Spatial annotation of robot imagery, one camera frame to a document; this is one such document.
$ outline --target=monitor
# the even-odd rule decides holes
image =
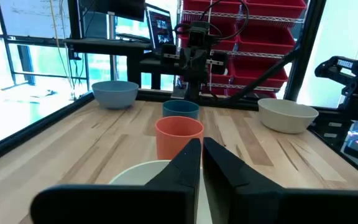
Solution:
[[[163,44],[175,44],[169,11],[146,4],[146,18],[154,52],[160,52]]]

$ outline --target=orange cup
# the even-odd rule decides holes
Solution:
[[[155,132],[158,159],[173,159],[193,138],[200,139],[203,145],[204,126],[192,118],[160,118],[155,124]]]

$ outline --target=dark teal cup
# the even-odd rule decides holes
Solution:
[[[162,104],[162,116],[185,116],[198,119],[200,107],[186,100],[170,100]]]

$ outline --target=wooden table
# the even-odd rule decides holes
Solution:
[[[0,158],[0,223],[32,223],[29,205],[46,187],[107,184],[156,160],[154,124],[161,113],[161,103],[136,101],[126,111],[109,111],[92,101]],[[204,107],[200,120],[205,136],[283,187],[358,189],[358,171],[308,131],[277,133],[253,111]]]

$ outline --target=desk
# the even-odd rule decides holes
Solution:
[[[283,187],[358,189],[358,171],[310,132],[267,129],[257,112],[202,107],[205,135]],[[32,198],[55,184],[107,184],[157,159],[161,103],[109,111],[92,101],[0,158],[0,223],[31,223]]]

